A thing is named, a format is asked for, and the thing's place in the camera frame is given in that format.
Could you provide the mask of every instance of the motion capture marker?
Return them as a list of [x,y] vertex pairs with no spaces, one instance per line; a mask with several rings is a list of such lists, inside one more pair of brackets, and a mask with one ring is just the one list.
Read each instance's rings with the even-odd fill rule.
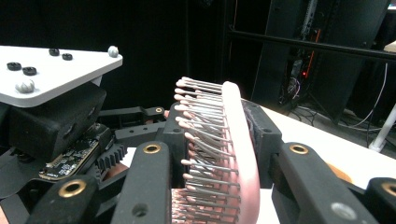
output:
[[110,46],[110,48],[108,48],[108,55],[112,58],[117,58],[119,56],[119,49],[115,46]]
[[35,69],[34,67],[24,67],[22,68],[23,73],[26,76],[35,76],[37,74],[37,69]]
[[15,89],[20,93],[30,93],[35,90],[35,83],[32,79],[24,79],[15,85]]
[[58,49],[49,49],[49,55],[57,57],[57,56],[59,56],[59,50]]
[[20,63],[7,63],[7,68],[9,71],[20,71],[22,66]]
[[65,53],[65,54],[62,55],[62,58],[63,58],[65,61],[72,61],[72,60],[73,60],[73,55],[71,55],[71,54],[69,54],[69,53]]

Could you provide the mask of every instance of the hairbrush bristle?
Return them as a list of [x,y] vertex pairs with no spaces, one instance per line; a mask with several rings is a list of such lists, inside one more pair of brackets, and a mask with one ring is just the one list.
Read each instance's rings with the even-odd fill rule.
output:
[[185,189],[173,190],[173,223],[256,223],[260,184],[238,87],[183,77],[179,126],[189,139]]

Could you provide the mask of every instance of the white platform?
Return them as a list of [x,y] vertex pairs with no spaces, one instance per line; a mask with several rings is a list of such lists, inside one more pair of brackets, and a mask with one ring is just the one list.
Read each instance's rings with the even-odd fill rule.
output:
[[[312,147],[324,161],[349,175],[352,184],[359,188],[366,189],[374,177],[396,178],[396,160],[272,110],[263,110],[282,132],[284,142],[299,142]],[[271,193],[269,189],[261,191],[258,224],[279,223]]]
[[[101,75],[122,65],[122,56],[111,58],[104,52],[59,49],[60,56],[50,56],[49,49],[0,46],[0,102],[18,107],[41,105],[75,87],[99,78]],[[65,61],[62,54],[73,55]],[[32,66],[37,75],[28,77],[22,70],[10,71],[7,63]],[[25,78],[35,83],[31,93],[20,93],[15,85]]]

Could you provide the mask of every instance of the brass insert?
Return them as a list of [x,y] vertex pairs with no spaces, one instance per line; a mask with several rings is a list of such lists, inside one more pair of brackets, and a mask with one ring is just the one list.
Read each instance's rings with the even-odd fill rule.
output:
[[396,183],[383,183],[382,188],[393,197],[396,197]]
[[300,145],[291,145],[290,150],[297,154],[301,154],[301,155],[308,153],[308,148],[300,146]]
[[151,144],[143,148],[143,151],[148,154],[154,154],[161,150],[161,146],[157,144]]
[[87,184],[81,179],[75,179],[69,182],[66,182],[60,189],[59,189],[59,196],[63,198],[71,198],[80,194]]

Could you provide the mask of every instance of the black screw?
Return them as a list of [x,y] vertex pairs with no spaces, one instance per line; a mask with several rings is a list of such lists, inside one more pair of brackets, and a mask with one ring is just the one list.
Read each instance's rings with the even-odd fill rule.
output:
[[23,71],[23,73],[26,76],[29,76],[29,77],[34,76],[35,74],[37,74],[37,70],[34,67],[24,67],[22,69],[22,71]]
[[66,53],[66,54],[63,54],[63,55],[62,55],[62,58],[63,58],[65,61],[72,61],[72,60],[73,60],[73,55],[71,55],[71,54],[69,54],[69,53]]
[[20,63],[8,63],[7,68],[10,71],[20,71],[22,69],[22,66]]
[[42,168],[42,169],[40,169],[40,170],[38,171],[38,173],[41,174],[41,175],[45,174],[46,172],[47,172],[47,169],[46,169],[46,168]]
[[51,56],[59,56],[59,50],[58,49],[49,49],[49,54]]
[[29,156],[28,154],[19,153],[17,155],[18,161],[20,162],[30,162],[33,160],[33,157]]

